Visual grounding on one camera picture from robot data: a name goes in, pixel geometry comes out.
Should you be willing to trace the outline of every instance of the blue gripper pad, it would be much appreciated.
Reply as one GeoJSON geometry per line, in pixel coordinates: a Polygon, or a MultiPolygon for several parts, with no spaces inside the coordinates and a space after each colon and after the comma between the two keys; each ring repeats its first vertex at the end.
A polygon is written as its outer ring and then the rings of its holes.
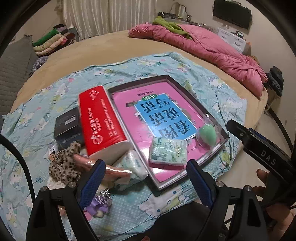
{"type": "Polygon", "coordinates": [[[105,172],[105,162],[97,160],[91,170],[84,173],[77,182],[76,199],[82,210],[91,204],[104,178],[105,172]]]}
{"type": "Polygon", "coordinates": [[[194,159],[187,162],[186,171],[202,204],[211,208],[216,198],[214,179],[204,172],[194,159]]]}

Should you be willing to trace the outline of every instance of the screw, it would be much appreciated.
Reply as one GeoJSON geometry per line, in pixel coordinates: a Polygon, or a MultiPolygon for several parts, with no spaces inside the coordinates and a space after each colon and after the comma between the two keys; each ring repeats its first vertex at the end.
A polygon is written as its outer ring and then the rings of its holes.
{"type": "Polygon", "coordinates": [[[249,185],[244,186],[244,189],[247,190],[248,192],[252,191],[252,187],[249,185]]]}
{"type": "Polygon", "coordinates": [[[216,185],[221,188],[224,186],[224,183],[222,181],[217,181],[216,185]]]}
{"type": "Polygon", "coordinates": [[[71,188],[74,188],[74,187],[76,187],[76,182],[70,182],[68,184],[68,186],[71,187],[71,188]]]}
{"type": "Polygon", "coordinates": [[[43,186],[43,187],[40,188],[41,192],[45,192],[46,190],[47,190],[47,186],[43,186]]]}

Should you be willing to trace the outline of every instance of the cable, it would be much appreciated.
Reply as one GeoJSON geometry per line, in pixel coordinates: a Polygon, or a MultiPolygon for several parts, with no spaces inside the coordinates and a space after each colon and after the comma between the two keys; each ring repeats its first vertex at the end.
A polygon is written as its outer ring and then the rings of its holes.
{"type": "MultiPolygon", "coordinates": [[[[270,201],[267,204],[264,204],[261,206],[262,209],[266,209],[267,207],[277,203],[277,202],[281,202],[282,199],[286,198],[290,192],[293,191],[293,189],[296,187],[296,182],[294,182],[288,189],[287,191],[285,191],[281,196],[279,196],[278,198],[274,199],[273,201],[270,201]]],[[[294,209],[296,208],[296,205],[289,207],[289,209],[294,209]]],[[[227,219],[224,224],[228,224],[230,221],[232,220],[232,218],[227,219]]]]}
{"type": "Polygon", "coordinates": [[[18,160],[18,162],[20,163],[20,165],[24,171],[28,186],[29,186],[29,191],[30,191],[30,195],[32,198],[32,203],[34,204],[34,202],[35,202],[34,187],[33,187],[31,175],[29,172],[29,168],[28,168],[24,158],[22,157],[20,152],[17,150],[17,148],[15,148],[15,146],[8,139],[6,139],[4,136],[2,136],[1,134],[0,134],[0,144],[3,145],[7,150],[9,150],[15,156],[15,158],[18,160]]]}

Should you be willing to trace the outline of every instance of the leopard print hair scrunchie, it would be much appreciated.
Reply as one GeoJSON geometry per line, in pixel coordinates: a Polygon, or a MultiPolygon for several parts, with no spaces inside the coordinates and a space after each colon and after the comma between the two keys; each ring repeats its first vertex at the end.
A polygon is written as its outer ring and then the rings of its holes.
{"type": "Polygon", "coordinates": [[[61,150],[57,154],[52,155],[49,164],[49,175],[55,181],[61,181],[65,185],[78,181],[81,172],[75,169],[76,164],[73,160],[73,155],[79,154],[80,150],[81,145],[78,142],[73,142],[66,150],[61,150]]]}

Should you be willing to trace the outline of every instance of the light blue bedsheet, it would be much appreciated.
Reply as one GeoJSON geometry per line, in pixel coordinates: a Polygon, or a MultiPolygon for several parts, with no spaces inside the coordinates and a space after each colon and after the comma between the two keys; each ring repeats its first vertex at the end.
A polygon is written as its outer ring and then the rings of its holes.
{"type": "MultiPolygon", "coordinates": [[[[193,94],[224,130],[230,119],[244,123],[247,101],[240,99],[214,73],[178,53],[154,54],[115,64],[89,66],[61,78],[20,105],[15,112],[4,116],[1,133],[26,160],[35,194],[47,184],[49,178],[48,152],[53,142],[55,119],[78,105],[80,92],[98,85],[109,89],[122,83],[164,74],[170,75],[193,94]]],[[[230,133],[229,136],[223,150],[204,168],[214,178],[230,169],[237,153],[239,140],[230,133]]],[[[101,240],[123,240],[143,232],[160,215],[197,197],[188,178],[178,181],[168,190],[153,193],[146,182],[112,193],[111,212],[104,218],[88,217],[101,240]]],[[[0,215],[16,240],[25,240],[31,208],[32,201],[23,170],[15,157],[0,146],[0,215]]],[[[74,239],[67,218],[63,218],[63,222],[68,237],[74,239]]]]}

